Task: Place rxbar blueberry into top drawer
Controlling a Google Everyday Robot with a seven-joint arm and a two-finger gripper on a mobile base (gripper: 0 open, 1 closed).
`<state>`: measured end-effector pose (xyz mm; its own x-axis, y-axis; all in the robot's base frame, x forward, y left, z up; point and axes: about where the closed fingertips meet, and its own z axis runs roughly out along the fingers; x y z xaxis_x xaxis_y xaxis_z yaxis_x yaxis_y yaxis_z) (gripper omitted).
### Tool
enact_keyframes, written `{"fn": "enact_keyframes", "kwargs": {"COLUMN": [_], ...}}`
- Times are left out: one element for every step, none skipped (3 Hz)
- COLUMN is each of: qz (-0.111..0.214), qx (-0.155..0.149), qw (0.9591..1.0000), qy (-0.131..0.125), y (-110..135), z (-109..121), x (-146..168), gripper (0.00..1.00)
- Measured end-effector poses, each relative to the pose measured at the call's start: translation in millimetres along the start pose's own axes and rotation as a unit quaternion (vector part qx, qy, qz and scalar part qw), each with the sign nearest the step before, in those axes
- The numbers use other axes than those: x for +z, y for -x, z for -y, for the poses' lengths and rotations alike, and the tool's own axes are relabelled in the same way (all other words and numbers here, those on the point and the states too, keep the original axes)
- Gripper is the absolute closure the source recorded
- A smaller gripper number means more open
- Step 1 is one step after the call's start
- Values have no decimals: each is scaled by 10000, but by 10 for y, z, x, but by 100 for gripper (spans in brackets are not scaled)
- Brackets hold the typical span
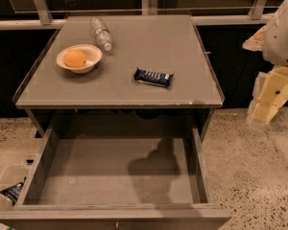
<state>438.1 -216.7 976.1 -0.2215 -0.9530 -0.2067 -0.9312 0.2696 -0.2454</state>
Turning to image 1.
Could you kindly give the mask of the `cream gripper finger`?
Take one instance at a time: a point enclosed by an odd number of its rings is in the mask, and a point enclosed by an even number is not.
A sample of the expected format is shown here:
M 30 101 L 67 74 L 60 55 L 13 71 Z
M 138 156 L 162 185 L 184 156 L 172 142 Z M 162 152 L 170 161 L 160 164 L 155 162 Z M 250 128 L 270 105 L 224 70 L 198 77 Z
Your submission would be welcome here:
M 248 109 L 250 124 L 267 125 L 288 101 L 288 66 L 276 65 L 255 80 Z
M 248 51 L 261 51 L 265 29 L 265 26 L 261 27 L 257 32 L 255 32 L 249 39 L 247 39 L 242 44 L 242 47 Z

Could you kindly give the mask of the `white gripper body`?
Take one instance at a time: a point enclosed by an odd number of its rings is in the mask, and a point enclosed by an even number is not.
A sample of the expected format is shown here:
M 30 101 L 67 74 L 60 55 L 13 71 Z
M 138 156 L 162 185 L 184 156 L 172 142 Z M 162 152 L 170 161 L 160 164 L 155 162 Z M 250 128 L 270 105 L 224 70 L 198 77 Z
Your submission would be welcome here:
M 280 6 L 266 24 L 262 52 L 267 61 L 288 66 L 288 4 Z

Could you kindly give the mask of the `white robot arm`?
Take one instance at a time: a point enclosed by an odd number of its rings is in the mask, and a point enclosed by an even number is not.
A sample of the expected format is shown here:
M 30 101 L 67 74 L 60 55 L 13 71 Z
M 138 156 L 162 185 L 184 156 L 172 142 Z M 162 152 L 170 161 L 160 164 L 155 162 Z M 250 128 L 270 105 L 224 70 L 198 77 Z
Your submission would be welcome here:
M 243 48 L 261 51 L 274 66 L 268 73 L 258 74 L 248 110 L 252 123 L 267 125 L 288 101 L 288 0 L 243 43 Z

